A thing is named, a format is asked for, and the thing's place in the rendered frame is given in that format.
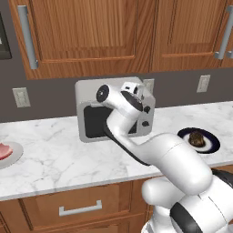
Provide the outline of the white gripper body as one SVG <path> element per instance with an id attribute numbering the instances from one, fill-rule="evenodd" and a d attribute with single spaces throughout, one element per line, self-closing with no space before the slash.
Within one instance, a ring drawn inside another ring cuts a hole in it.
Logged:
<path id="1" fill-rule="evenodd" d="M 140 100 L 143 100 L 144 99 L 144 89 L 145 89 L 145 86 L 144 85 L 139 85 L 137 87 L 138 87 L 138 92 L 137 92 L 138 98 Z"/>

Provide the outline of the grey toaster oven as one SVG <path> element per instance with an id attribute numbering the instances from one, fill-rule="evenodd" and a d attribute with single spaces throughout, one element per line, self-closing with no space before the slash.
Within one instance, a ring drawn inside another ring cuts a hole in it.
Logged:
<path id="1" fill-rule="evenodd" d="M 136 76 L 79 80 L 75 84 L 76 106 L 78 106 L 83 102 L 90 102 L 90 103 L 97 102 L 96 92 L 102 85 L 111 85 L 111 86 L 115 86 L 116 88 L 121 88 L 121 86 L 124 85 L 125 82 L 134 82 L 138 84 L 143 84 L 143 82 Z M 142 104 L 144 101 L 154 101 L 156 104 L 156 99 L 147 90 L 146 87 L 144 89 L 144 99 L 142 100 Z"/>

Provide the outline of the toaster oven door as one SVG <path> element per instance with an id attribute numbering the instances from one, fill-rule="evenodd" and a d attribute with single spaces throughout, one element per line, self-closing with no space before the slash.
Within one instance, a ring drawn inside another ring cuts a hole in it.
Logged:
<path id="1" fill-rule="evenodd" d="M 150 106 L 147 114 L 144 107 Z M 82 142 L 91 143 L 97 141 L 107 141 L 108 137 L 103 130 L 103 124 L 112 112 L 111 108 L 101 106 L 97 102 L 83 102 L 76 107 L 79 138 Z M 131 127 L 128 134 L 130 137 L 142 137 L 148 135 L 153 126 L 155 102 L 144 101 L 143 112 L 139 116 L 138 121 Z M 143 127 L 142 123 L 148 121 L 149 126 Z"/>

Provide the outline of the brown bread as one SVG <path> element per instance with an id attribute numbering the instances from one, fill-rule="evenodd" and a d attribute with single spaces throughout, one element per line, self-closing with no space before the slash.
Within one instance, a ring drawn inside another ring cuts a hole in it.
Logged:
<path id="1" fill-rule="evenodd" d="M 203 147 L 206 144 L 203 135 L 198 131 L 194 131 L 189 135 L 188 142 L 194 147 Z"/>

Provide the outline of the black microwave oven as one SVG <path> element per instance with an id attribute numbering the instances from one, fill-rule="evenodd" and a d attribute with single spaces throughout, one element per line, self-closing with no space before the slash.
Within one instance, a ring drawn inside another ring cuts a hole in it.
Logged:
<path id="1" fill-rule="evenodd" d="M 0 60 L 6 60 L 11 58 L 11 50 L 8 44 L 3 18 L 0 13 Z"/>

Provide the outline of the pink raw steak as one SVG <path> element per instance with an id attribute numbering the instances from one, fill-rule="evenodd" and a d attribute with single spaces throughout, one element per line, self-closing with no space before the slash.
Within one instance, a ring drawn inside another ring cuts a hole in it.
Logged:
<path id="1" fill-rule="evenodd" d="M 13 149 L 10 146 L 4 145 L 3 143 L 0 144 L 0 160 L 9 157 L 12 153 Z"/>

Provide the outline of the dark blue plate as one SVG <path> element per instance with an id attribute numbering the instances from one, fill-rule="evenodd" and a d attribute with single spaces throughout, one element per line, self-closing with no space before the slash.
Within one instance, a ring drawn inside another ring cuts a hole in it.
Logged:
<path id="1" fill-rule="evenodd" d="M 194 133 L 198 132 L 203 136 L 204 145 L 201 147 L 193 146 L 189 143 L 189 136 Z M 213 154 L 220 149 L 220 142 L 218 138 L 213 135 L 212 133 L 196 127 L 187 127 L 183 128 L 178 131 L 177 135 L 184 139 L 191 147 L 193 147 L 199 154 Z"/>

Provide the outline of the wooden drawer front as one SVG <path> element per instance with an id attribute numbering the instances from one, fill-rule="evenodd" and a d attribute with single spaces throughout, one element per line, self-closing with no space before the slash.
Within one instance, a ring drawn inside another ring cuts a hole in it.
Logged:
<path id="1" fill-rule="evenodd" d="M 52 227 L 110 218 L 127 213 L 130 209 L 131 191 L 132 183 L 123 182 L 22 198 L 21 202 L 33 228 Z M 98 200 L 102 203 L 101 209 L 70 216 L 59 216 L 60 207 L 65 210 L 94 207 Z"/>
<path id="2" fill-rule="evenodd" d="M 145 215 L 136 214 L 86 224 L 44 228 L 33 233 L 140 233 L 144 223 Z"/>

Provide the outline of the grey plate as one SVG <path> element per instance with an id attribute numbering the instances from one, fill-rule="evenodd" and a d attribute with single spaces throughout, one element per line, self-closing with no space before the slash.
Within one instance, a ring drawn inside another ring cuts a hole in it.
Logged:
<path id="1" fill-rule="evenodd" d="M 24 150 L 23 147 L 16 142 L 1 142 L 1 143 L 10 146 L 13 149 L 13 153 L 9 157 L 0 160 L 0 169 L 3 169 L 13 165 L 23 155 Z"/>

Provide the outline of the white wall outlet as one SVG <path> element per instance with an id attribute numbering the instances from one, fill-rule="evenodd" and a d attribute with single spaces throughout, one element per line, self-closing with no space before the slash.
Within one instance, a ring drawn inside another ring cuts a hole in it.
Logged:
<path id="1" fill-rule="evenodd" d="M 201 76 L 198 82 L 198 93 L 205 93 L 208 90 L 208 83 L 210 80 L 210 75 Z"/>
<path id="2" fill-rule="evenodd" d="M 147 88 L 147 90 L 150 93 L 154 92 L 154 79 L 153 78 L 151 78 L 151 79 L 144 79 L 143 80 L 143 84 L 144 84 L 144 86 Z"/>
<path id="3" fill-rule="evenodd" d="M 17 107 L 30 107 L 29 96 L 25 87 L 13 88 Z"/>

